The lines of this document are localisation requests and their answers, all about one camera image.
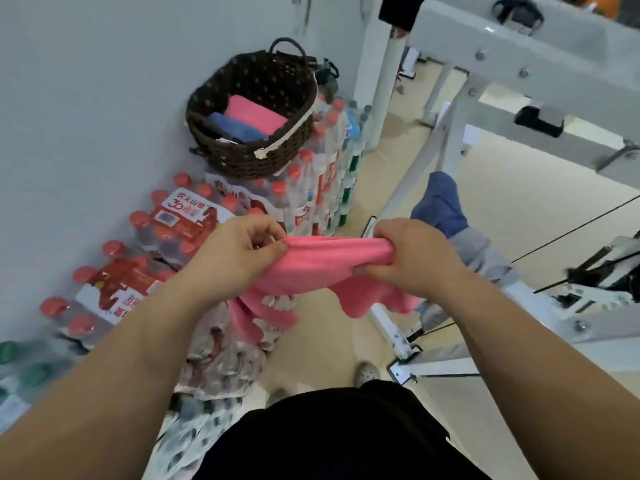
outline beige tile floor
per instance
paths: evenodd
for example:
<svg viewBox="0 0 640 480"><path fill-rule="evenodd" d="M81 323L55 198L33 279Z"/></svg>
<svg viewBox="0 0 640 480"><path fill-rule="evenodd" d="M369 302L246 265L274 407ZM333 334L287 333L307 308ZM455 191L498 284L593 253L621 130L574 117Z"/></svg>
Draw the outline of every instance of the beige tile floor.
<svg viewBox="0 0 640 480"><path fill-rule="evenodd" d="M424 144L429 129L418 118L439 72L437 64L419 64L415 80L403 82L404 95L394 92L380 145L363 158L353 209L340 236L360 236L369 217L382 209ZM451 100L464 79L464 74L454 72L440 99ZM498 87L490 87L483 100L505 108L523 105L521 96ZM580 120L572 121L568 130L612 145L619 139ZM396 209L396 216L409 215L426 188L427 178L425 172ZM509 259L638 193L585 168L491 134L483 134L463 159L458 185L471 225L491 238ZM546 285L562 277L565 267L579 264L615 236L633 235L638 225L633 217L638 211L640 201L519 261L524 281L534 287ZM302 297L298 312L300 322L279 341L259 379L260 387L246 402L248 408L264 407L268 392L280 387L300 393L348 386L356 365L363 360L377 365L383 378L389 379L385 368L394 356L368 318L354 320L345 316L337 298L328 290ZM395 316L395 320L405 330L416 322L417 316ZM460 341L459 331L451 326L423 337L419 343L423 349L432 349ZM428 388L412 388L429 411L448 426Z"/></svg>

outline white wall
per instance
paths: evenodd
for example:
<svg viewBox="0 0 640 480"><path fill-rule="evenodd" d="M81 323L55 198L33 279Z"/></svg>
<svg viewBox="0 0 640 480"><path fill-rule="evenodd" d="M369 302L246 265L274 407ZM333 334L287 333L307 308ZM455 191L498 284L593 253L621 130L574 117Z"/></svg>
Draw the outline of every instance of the white wall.
<svg viewBox="0 0 640 480"><path fill-rule="evenodd" d="M353 94L359 0L314 0L305 37L294 14L291 0L0 0L1 338L40 323L39 302L128 235L151 190L202 167L184 103L232 55L293 36Z"/></svg>

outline pink towel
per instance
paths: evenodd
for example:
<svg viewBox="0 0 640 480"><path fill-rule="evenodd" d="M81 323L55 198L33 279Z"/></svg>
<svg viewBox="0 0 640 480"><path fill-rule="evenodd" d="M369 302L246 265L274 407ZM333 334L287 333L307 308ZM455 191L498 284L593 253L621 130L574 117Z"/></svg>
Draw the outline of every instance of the pink towel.
<svg viewBox="0 0 640 480"><path fill-rule="evenodd" d="M274 134L278 128L288 121L284 116L237 94L229 97L225 116L268 135Z"/></svg>
<svg viewBox="0 0 640 480"><path fill-rule="evenodd" d="M351 318L367 313L374 303L389 310L409 314L420 298L407 295L386 284L359 278L353 268L361 264L390 264L394 247L386 239L343 239L337 237L287 237L289 250L271 266L242 296L229 301L232 320L248 344L262 340L260 317L281 330L298 321L293 310L279 311L262 303L265 296L283 296L329 288L340 299L340 306Z"/></svg>

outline brown wicker basket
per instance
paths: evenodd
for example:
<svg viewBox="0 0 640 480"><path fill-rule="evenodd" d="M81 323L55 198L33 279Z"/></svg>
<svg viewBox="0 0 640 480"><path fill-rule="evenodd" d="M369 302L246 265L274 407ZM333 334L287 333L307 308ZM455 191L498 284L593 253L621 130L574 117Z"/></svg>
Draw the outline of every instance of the brown wicker basket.
<svg viewBox="0 0 640 480"><path fill-rule="evenodd" d="M273 49L282 41L295 45L302 58L274 54ZM242 143L208 118L216 111L224 113L234 94L277 112L288 122L266 139ZM293 39L275 40L268 52L236 55L189 98L186 121L198 145L190 151L229 177L251 180L273 175L311 136L316 94L316 80L305 52Z"/></svg>

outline white metal frame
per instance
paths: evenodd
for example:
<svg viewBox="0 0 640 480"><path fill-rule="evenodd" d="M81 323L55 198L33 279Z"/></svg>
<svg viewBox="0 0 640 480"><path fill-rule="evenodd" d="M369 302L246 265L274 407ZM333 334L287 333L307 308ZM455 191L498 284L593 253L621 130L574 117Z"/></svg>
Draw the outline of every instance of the white metal frame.
<svg viewBox="0 0 640 480"><path fill-rule="evenodd" d="M489 81L495 81L539 101L534 104L545 108L544 119L557 121L563 114L573 114L640 141L640 32L556 0L540 1L545 22L539 29L517 31L495 21L491 8L496 1L425 0L422 4L408 43L447 61L429 96L423 121L430 121L438 94L454 66L469 70L470 76L444 117L434 124L427 142L380 212L380 219L391 216L437 155L436 168L456 177L466 124L640 188L640 159L635 161L638 154L631 146L629 151L622 143L612 148L567 132L553 138L516 125L511 112L478 102ZM553 103L550 112L545 102ZM373 227L370 223L365 234L371 235ZM618 248L625 248L622 256L640 246L637 240L630 241L630 248ZM640 257L625 263L620 273L638 265ZM568 317L551 297L533 294L522 282L503 291L605 370L640 370L640 305L577 319ZM402 334L381 305L372 308L371 316L399 359L390 368L399 382L411 376L477 374L464 344L422 353L407 363L413 351L406 336L417 328Z"/></svg>

